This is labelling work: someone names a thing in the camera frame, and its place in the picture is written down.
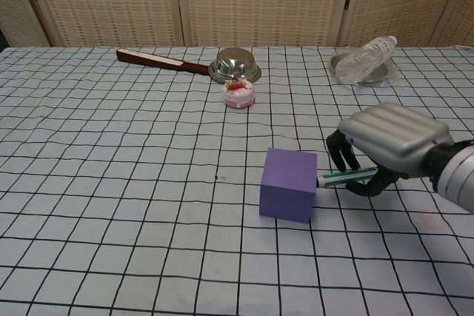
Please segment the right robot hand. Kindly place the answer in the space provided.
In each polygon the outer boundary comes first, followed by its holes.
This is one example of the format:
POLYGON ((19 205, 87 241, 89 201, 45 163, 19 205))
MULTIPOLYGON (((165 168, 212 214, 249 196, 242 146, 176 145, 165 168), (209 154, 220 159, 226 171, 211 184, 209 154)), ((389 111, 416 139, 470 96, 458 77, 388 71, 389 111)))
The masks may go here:
POLYGON ((426 160, 454 144, 449 127, 399 104, 383 102, 340 121, 326 138, 337 169, 356 170, 353 152, 363 152, 378 168, 367 184, 351 181, 346 188, 360 196, 381 194, 398 179, 427 177, 426 160))

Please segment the green marker pen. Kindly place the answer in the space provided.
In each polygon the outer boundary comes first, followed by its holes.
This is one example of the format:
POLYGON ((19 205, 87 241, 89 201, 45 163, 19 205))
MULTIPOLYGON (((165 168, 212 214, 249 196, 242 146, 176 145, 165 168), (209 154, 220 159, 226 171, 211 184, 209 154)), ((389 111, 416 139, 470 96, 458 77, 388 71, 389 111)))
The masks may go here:
POLYGON ((346 172, 336 172, 326 175, 320 175, 317 177, 316 183, 318 188, 332 187, 345 185, 351 181, 359 182, 370 180, 378 169, 376 167, 370 167, 358 170, 348 170, 346 172))

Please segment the purple foam cube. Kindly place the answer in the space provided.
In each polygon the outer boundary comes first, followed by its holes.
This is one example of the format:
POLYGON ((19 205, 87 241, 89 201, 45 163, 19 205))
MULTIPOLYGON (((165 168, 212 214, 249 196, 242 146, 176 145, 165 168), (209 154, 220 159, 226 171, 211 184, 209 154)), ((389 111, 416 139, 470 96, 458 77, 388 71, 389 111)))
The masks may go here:
POLYGON ((269 148, 260 183, 259 214, 308 223, 316 198, 317 155, 269 148))

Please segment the clear plastic water bottle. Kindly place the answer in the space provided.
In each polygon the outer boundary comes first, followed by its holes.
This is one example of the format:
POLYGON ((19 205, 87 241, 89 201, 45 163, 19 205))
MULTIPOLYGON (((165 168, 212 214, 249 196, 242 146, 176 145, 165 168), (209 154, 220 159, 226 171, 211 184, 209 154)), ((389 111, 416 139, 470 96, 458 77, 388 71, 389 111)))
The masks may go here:
POLYGON ((390 58, 397 42, 395 36, 379 36, 346 54, 335 67, 336 78, 343 84, 362 83, 390 58))

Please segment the pink toy cake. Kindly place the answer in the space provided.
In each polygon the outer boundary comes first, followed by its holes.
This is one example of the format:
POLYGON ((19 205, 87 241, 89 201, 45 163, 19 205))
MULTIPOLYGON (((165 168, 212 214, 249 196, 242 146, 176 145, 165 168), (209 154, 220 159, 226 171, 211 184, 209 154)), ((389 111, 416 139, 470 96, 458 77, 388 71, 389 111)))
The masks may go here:
POLYGON ((222 98, 228 107, 235 109, 249 107, 255 102, 255 87, 245 79, 225 81, 222 98))

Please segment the steel bowl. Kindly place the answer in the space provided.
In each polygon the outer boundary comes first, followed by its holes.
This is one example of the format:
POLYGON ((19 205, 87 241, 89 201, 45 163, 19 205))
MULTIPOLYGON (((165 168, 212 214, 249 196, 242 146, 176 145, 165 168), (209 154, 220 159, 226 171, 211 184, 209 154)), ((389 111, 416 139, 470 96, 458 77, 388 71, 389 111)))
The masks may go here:
POLYGON ((244 79, 255 83, 261 77, 261 68, 253 54, 240 47, 221 50, 208 67, 212 79, 224 83, 233 79, 244 79))

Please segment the beige folding screen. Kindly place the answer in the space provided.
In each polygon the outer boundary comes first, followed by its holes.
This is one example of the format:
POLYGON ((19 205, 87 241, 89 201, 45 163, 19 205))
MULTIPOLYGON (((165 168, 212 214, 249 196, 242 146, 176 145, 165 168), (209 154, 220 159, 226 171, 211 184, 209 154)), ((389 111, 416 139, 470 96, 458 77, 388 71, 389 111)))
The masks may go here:
POLYGON ((13 47, 474 47, 474 0, 0 0, 13 47))

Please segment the dark red folding fan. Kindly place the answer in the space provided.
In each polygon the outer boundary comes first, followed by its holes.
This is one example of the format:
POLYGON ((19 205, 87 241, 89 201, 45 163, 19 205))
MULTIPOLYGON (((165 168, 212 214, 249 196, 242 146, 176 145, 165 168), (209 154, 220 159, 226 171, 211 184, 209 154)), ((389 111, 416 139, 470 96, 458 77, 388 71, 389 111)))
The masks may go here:
POLYGON ((194 74, 209 75, 208 66, 180 61, 164 56, 135 50, 117 49, 116 56, 119 61, 128 64, 137 64, 148 67, 157 67, 165 70, 175 70, 194 74))

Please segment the checkered blue tablecloth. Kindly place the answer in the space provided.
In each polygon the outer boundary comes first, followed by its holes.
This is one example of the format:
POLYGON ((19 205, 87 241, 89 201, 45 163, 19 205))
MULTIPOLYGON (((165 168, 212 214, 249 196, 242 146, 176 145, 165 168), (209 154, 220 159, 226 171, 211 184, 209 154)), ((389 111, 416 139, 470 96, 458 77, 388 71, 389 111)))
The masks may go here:
POLYGON ((0 52, 0 316, 474 316, 474 215, 400 180, 321 189, 309 223, 261 217, 269 147, 318 156, 381 101, 474 136, 474 50, 402 47, 346 87, 331 47, 256 47, 256 102, 124 64, 110 47, 0 52))

